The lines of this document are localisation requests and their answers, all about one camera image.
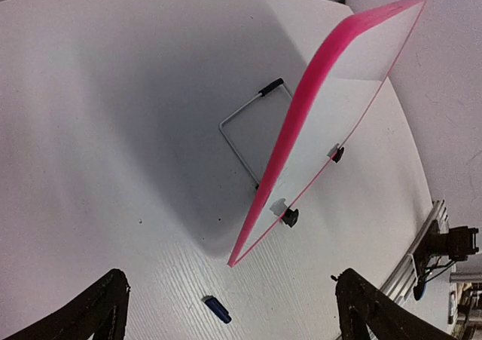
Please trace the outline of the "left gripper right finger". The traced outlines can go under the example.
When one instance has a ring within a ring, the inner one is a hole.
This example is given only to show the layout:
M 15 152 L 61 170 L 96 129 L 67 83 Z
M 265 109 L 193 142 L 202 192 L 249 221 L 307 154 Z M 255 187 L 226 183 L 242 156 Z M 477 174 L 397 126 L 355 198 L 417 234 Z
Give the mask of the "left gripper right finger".
M 335 295 L 341 338 L 451 339 L 452 336 L 425 322 L 393 302 L 352 268 L 339 276 Z

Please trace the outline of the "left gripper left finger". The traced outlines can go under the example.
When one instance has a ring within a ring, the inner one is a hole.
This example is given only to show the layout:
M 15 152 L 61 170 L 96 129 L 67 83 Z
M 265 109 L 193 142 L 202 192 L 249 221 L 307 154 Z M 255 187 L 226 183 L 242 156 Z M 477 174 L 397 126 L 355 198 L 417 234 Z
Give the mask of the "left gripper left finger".
M 130 285 L 113 268 L 69 303 L 9 339 L 123 339 Z

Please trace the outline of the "pink framed whiteboard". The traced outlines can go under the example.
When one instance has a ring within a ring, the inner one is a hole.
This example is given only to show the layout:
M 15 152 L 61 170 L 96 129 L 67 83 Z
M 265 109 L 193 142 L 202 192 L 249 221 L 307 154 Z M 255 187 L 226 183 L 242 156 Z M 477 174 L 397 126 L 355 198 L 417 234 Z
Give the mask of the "pink framed whiteboard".
M 291 95 L 291 103 L 233 247 L 234 267 L 280 221 L 344 145 L 381 91 L 427 0 L 399 0 L 352 14 L 325 37 Z

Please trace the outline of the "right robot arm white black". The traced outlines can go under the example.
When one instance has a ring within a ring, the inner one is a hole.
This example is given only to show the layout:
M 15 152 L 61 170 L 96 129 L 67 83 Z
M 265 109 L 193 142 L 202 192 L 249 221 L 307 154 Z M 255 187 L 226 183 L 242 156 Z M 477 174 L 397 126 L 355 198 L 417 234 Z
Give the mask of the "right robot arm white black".
M 442 233 L 437 220 L 432 220 L 411 253 L 418 278 L 425 275 L 433 257 L 447 256 L 450 261 L 464 262 L 479 252 L 478 228 L 459 226 Z

